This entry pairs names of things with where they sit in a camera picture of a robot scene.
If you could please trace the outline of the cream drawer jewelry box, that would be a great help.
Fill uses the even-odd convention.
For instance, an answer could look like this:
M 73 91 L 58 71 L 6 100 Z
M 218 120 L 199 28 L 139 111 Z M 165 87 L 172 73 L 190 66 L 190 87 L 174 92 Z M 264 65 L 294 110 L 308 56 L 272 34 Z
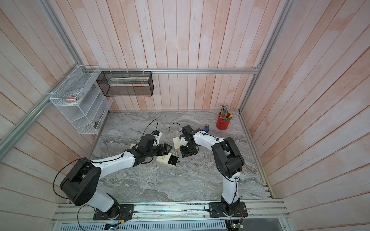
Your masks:
M 171 167 L 176 167 L 177 163 L 179 161 L 179 156 L 174 155 L 172 153 L 169 153 L 165 156 L 158 156 L 156 159 L 156 162 L 158 164 L 166 165 L 166 166 L 171 166 Z

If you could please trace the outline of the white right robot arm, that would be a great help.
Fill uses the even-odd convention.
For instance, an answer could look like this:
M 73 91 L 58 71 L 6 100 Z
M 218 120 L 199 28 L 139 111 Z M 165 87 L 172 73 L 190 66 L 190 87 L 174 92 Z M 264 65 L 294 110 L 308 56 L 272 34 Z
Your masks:
M 212 151 L 216 168 L 224 177 L 221 202 L 227 210 L 236 209 L 241 202 L 238 190 L 245 162 L 235 141 L 230 137 L 215 137 L 202 129 L 194 130 L 189 125 L 182 127 L 181 132 L 180 152 L 183 158 L 196 155 L 200 146 Z

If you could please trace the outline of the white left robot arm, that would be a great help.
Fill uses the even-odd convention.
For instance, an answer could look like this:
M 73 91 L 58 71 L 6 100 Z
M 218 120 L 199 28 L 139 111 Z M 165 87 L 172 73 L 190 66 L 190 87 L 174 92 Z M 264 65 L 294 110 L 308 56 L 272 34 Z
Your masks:
M 99 180 L 119 170 L 143 164 L 149 157 L 169 154 L 172 146 L 167 143 L 160 144 L 160 137 L 159 131 L 143 135 L 138 144 L 116 156 L 98 160 L 78 159 L 61 181 L 61 191 L 74 205 L 88 205 L 107 219 L 115 219 L 119 215 L 119 203 L 111 195 L 97 190 Z

